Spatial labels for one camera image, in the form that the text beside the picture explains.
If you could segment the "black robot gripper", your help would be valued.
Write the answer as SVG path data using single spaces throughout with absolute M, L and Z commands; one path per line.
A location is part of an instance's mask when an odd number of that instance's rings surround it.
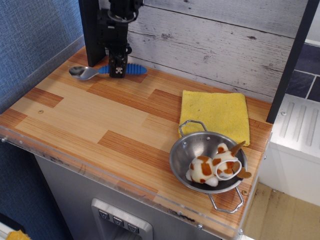
M 128 43 L 129 23 L 139 15 L 143 0 L 110 0 L 97 11 L 97 43 L 109 50 L 109 76 L 124 78 L 128 56 L 132 48 Z

